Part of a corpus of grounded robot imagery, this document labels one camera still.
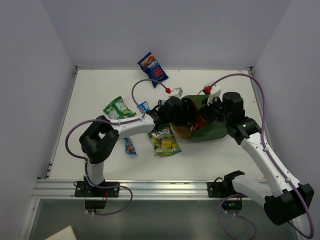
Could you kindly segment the red snack packet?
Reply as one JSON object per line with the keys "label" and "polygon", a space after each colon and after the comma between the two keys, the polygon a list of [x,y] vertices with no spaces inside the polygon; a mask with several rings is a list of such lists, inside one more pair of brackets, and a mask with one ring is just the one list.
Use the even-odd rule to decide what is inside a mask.
{"label": "red snack packet", "polygon": [[200,114],[196,114],[195,117],[188,122],[188,126],[190,128],[190,131],[192,133],[196,133],[198,130],[200,130],[204,125],[206,124],[206,121],[203,119],[203,117]]}

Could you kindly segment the green paper bag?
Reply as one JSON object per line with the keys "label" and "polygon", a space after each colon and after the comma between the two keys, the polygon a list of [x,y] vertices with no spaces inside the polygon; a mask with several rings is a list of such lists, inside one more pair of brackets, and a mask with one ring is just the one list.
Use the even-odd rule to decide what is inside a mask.
{"label": "green paper bag", "polygon": [[[186,95],[184,98],[189,98],[194,101],[197,107],[197,114],[200,114],[200,104],[206,99],[205,95]],[[182,123],[180,120],[171,124],[175,133],[184,140],[190,142],[203,142],[222,139],[227,135],[227,130],[223,123],[213,121],[207,123],[197,132],[192,133],[188,123]]]}

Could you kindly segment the white blue snack packet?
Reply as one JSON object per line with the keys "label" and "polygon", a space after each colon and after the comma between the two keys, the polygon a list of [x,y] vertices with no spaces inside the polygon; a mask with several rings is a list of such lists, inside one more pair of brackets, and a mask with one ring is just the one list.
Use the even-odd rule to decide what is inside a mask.
{"label": "white blue snack packet", "polygon": [[158,100],[158,107],[161,108],[165,104],[166,100]]}

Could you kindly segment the green yellow candy packet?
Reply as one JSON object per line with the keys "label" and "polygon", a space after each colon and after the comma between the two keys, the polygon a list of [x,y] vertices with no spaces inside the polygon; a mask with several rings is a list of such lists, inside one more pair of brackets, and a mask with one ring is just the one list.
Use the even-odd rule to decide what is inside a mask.
{"label": "green yellow candy packet", "polygon": [[171,126],[147,134],[154,148],[155,156],[168,157],[181,152]]}

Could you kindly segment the dark blue snack packet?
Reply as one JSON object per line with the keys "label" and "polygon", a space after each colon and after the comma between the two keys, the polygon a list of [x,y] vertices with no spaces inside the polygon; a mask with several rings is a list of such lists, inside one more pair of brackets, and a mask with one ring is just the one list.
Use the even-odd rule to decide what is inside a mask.
{"label": "dark blue snack packet", "polygon": [[165,73],[165,71],[151,52],[148,52],[142,59],[137,62],[137,64],[139,65],[141,70],[145,74],[147,74],[149,79],[156,81],[152,82],[154,88],[156,88],[159,83],[162,83],[169,78],[169,76]]}

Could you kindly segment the blue M&M's packet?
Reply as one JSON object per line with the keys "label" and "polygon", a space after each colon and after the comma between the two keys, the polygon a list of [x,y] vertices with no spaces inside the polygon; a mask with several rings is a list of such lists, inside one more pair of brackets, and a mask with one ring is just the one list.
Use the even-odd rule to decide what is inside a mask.
{"label": "blue M&M's packet", "polygon": [[124,138],[124,150],[129,155],[137,154],[135,146],[129,137]]}

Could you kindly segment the green snack packet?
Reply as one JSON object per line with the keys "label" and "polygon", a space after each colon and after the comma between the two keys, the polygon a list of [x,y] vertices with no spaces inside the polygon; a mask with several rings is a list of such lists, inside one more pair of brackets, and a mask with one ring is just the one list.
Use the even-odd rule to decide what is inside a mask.
{"label": "green snack packet", "polygon": [[118,96],[112,100],[104,109],[103,112],[111,120],[122,120],[126,118],[132,118],[137,113],[131,111],[125,104],[123,98]]}

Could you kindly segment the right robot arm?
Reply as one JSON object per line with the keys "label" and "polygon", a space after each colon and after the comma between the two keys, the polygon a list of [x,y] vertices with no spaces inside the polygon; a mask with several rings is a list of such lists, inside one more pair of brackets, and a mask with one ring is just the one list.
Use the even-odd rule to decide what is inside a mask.
{"label": "right robot arm", "polygon": [[257,122],[245,115],[244,100],[237,92],[226,92],[222,98],[208,96],[201,101],[200,114],[207,123],[223,123],[227,133],[252,158],[267,184],[264,185],[237,170],[224,176],[223,192],[227,196],[243,194],[261,205],[277,226],[305,214],[314,189],[294,177],[267,143]]}

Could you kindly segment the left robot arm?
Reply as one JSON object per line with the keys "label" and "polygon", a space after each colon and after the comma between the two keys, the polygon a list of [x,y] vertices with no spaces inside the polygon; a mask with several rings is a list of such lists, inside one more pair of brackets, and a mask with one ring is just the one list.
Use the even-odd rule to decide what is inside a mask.
{"label": "left robot arm", "polygon": [[192,100],[175,96],[163,105],[155,107],[140,116],[108,120],[99,116],[80,136],[81,150],[85,161],[86,190],[92,196],[99,196],[104,190],[104,161],[111,155],[118,140],[139,134],[161,132],[167,125],[187,125],[196,119],[197,108]]}

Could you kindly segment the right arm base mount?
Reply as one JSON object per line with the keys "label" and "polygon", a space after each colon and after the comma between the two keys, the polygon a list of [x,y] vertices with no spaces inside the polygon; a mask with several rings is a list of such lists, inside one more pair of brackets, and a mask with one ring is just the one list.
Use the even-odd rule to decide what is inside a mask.
{"label": "right arm base mount", "polygon": [[[207,194],[209,198],[219,198],[220,201],[224,200],[225,198],[237,194],[234,190],[230,190],[225,181],[218,177],[214,181],[209,181],[206,183],[207,186]],[[238,197],[234,197],[234,199],[227,199],[223,204],[222,208],[225,211],[231,213],[239,213],[243,207],[243,198],[247,196],[241,195]]]}

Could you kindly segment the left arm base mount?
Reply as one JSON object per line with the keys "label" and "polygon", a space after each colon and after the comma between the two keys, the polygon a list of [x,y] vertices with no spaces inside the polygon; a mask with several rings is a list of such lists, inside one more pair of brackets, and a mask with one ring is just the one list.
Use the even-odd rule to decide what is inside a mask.
{"label": "left arm base mount", "polygon": [[[117,198],[119,196],[119,182],[105,181],[99,184],[100,187],[109,187],[108,189],[100,189],[91,186],[86,180],[75,181],[74,196],[77,198],[86,198],[84,207],[89,212],[96,213],[102,210],[107,204],[107,198]],[[88,198],[99,198],[98,200],[87,200]]]}

